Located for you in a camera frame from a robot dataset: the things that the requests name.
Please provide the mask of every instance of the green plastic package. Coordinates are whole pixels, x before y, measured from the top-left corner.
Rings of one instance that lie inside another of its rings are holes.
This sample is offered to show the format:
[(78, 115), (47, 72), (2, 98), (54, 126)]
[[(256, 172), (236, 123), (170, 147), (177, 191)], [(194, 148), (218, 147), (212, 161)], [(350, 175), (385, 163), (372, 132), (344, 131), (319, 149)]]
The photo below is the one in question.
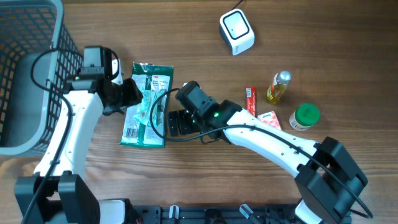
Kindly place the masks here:
[[(174, 68), (171, 66), (136, 63), (132, 65), (132, 79), (144, 96), (138, 105), (130, 106), (126, 112), (120, 145), (134, 147), (164, 147), (164, 140), (150, 126), (149, 112), (153, 102), (171, 89)], [(166, 109), (169, 96), (160, 100), (154, 109), (152, 120), (156, 130), (165, 133)]]

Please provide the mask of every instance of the gray plastic basket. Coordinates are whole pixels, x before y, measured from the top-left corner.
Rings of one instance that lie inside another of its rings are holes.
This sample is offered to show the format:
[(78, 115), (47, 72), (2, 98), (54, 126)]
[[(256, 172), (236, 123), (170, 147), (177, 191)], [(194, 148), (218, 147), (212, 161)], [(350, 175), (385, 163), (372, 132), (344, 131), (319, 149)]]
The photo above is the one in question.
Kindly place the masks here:
[[(0, 155), (41, 156), (49, 146), (62, 102), (32, 83), (30, 67), (51, 47), (78, 51), (61, 0), (0, 0)], [(35, 79), (59, 91), (81, 65), (70, 53), (47, 54), (35, 66)]]

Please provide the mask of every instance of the green jar lid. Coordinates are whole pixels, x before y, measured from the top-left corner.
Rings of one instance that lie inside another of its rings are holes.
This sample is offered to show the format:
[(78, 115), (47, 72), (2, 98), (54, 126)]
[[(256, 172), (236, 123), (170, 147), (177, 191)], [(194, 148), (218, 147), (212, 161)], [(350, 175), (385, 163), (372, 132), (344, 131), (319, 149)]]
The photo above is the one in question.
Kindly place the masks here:
[(296, 121), (302, 126), (312, 126), (319, 121), (321, 113), (315, 105), (311, 103), (304, 103), (297, 108), (294, 116)]

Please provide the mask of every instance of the yellow liquid bottle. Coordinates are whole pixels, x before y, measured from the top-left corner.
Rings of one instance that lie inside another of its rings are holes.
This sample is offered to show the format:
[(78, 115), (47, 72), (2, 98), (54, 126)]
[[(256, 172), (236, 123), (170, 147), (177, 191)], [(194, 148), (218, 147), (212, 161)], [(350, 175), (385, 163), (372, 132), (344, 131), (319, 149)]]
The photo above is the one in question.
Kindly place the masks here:
[(274, 81), (267, 90), (267, 102), (270, 104), (276, 104), (279, 102), (279, 98), (287, 89), (292, 75), (288, 71), (281, 71), (276, 74)]

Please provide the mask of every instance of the small red package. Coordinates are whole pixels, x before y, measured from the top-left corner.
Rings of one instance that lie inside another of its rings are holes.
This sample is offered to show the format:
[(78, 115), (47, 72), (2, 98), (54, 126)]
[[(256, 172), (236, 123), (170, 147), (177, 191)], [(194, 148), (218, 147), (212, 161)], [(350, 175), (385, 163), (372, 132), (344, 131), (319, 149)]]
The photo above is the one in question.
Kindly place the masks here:
[(253, 116), (256, 116), (256, 100), (257, 100), (257, 89), (253, 86), (246, 87), (246, 109), (251, 113)]
[(276, 117), (276, 114), (273, 111), (265, 113), (265, 114), (262, 114), (262, 115), (259, 115), (257, 118), (260, 121), (262, 121), (262, 122), (264, 122), (264, 123), (266, 123), (268, 125), (271, 125), (274, 128), (282, 130), (280, 128), (280, 124), (279, 124), (278, 118)]

